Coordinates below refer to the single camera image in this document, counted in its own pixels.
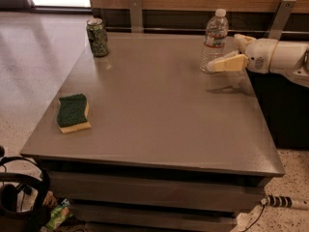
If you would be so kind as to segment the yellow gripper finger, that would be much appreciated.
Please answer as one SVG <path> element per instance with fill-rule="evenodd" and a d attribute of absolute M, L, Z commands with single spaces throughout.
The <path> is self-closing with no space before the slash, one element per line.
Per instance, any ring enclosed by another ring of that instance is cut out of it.
<path fill-rule="evenodd" d="M 234 43 L 240 52 L 244 52 L 249 44 L 256 41 L 256 38 L 245 36 L 242 34 L 234 35 Z"/>
<path fill-rule="evenodd" d="M 230 57 L 221 57 L 210 61 L 207 70 L 212 73 L 239 72 L 248 65 L 248 58 L 244 54 Z"/>

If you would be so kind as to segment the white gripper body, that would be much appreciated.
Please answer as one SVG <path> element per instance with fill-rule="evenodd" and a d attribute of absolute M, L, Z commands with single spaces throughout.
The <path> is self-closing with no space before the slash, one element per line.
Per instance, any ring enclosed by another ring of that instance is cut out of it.
<path fill-rule="evenodd" d="M 275 39 L 258 39 L 249 43 L 245 49 L 248 57 L 247 69 L 254 73 L 269 73 L 273 53 L 278 45 Z"/>

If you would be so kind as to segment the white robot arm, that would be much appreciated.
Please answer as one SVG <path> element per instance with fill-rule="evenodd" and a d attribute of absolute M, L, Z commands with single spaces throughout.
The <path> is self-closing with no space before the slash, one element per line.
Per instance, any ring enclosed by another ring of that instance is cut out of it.
<path fill-rule="evenodd" d="M 276 73 L 292 83 L 309 87 L 309 43 L 256 39 L 234 35 L 236 50 L 207 63 L 211 73 L 239 72 Z"/>

